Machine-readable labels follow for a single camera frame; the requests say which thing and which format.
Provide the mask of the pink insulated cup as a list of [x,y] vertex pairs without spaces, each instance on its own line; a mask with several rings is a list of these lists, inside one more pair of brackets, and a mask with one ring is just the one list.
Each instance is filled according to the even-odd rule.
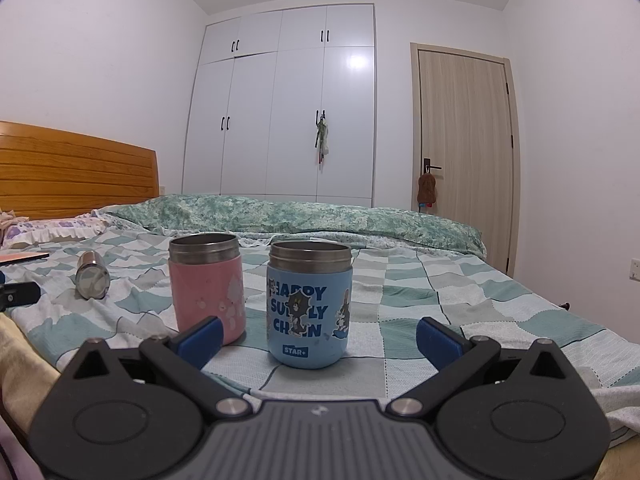
[[169,242],[168,269],[178,329],[184,332],[208,316],[224,326],[224,344],[245,332],[242,259],[238,238],[202,233]]

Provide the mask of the stainless steel cup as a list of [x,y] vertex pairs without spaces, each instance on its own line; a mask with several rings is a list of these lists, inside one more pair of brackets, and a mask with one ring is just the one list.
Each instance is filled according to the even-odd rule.
[[75,275],[78,294],[84,299],[103,299],[111,286],[111,275],[98,252],[80,255]]

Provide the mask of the blue cartoon cup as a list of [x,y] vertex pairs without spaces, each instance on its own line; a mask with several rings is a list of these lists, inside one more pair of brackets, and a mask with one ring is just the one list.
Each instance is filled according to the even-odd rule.
[[350,324],[350,248],[324,240],[274,243],[266,280],[271,355],[302,370],[318,370],[340,360]]

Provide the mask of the pink book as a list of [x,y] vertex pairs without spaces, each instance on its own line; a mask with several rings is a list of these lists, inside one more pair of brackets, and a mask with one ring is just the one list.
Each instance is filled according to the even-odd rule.
[[0,256],[0,266],[10,266],[11,264],[26,263],[48,258],[47,252],[14,252]]

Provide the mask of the green checkered bed sheet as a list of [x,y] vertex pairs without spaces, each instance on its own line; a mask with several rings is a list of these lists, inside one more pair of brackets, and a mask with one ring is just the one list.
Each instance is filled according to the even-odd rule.
[[[88,338],[129,348],[177,330],[168,274],[168,233],[109,226],[88,240],[49,243],[48,258],[3,270],[41,288],[36,304],[1,318],[1,401],[27,429],[43,398]],[[388,401],[434,373],[416,348],[416,324],[429,316],[457,333],[486,335],[504,348],[553,340],[603,408],[614,442],[639,430],[639,348],[620,335],[555,306],[480,258],[351,235],[354,293],[344,358],[324,370],[294,370],[267,349],[268,248],[241,248],[246,331],[204,368],[250,403],[265,399]],[[111,275],[103,299],[75,285],[81,254],[98,252]]]

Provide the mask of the purple floral pillow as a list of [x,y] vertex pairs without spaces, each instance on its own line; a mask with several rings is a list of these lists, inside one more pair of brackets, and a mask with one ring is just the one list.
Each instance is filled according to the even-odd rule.
[[32,220],[1,214],[1,248],[14,249],[69,240],[88,240],[102,234],[107,223],[91,214],[75,218]]

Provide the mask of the wooden headboard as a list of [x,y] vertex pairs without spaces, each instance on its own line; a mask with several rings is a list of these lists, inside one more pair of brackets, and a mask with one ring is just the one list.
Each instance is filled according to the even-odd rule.
[[2,122],[1,209],[31,219],[70,218],[160,195],[148,148]]

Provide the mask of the green floral duvet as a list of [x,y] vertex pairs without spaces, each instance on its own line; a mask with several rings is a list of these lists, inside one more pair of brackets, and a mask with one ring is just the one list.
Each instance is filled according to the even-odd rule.
[[246,236],[381,237],[413,246],[487,257],[478,229],[432,214],[390,207],[268,202],[243,196],[171,194],[98,214],[154,233],[232,232]]

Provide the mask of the brown plush toy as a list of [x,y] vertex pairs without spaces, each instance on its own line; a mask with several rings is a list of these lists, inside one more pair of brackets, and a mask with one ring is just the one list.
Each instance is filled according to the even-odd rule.
[[436,200],[436,179],[430,172],[426,172],[419,178],[416,201],[420,207],[431,207],[436,204]]

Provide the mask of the beige wooden door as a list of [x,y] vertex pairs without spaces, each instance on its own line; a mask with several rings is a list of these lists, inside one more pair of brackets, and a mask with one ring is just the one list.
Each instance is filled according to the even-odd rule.
[[508,58],[448,47],[410,46],[412,180],[428,157],[437,200],[428,212],[480,230],[487,261],[512,274],[521,201],[520,133]]

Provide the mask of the green hanging ornament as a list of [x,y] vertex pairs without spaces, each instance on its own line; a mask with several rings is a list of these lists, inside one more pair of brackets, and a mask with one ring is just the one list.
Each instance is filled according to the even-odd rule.
[[328,124],[326,123],[326,112],[322,110],[316,119],[316,140],[314,140],[314,148],[317,151],[317,162],[322,166],[326,155],[329,153],[328,147]]

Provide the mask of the white wardrobe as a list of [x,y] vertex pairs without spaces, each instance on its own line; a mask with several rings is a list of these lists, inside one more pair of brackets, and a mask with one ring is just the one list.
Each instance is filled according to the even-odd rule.
[[[322,110],[329,153],[319,166]],[[183,192],[370,206],[374,144],[373,6],[306,6],[206,27]]]

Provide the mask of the white wall socket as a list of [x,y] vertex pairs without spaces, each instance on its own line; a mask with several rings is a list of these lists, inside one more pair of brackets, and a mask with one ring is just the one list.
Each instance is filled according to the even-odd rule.
[[638,258],[631,259],[629,278],[634,281],[640,281],[640,260]]

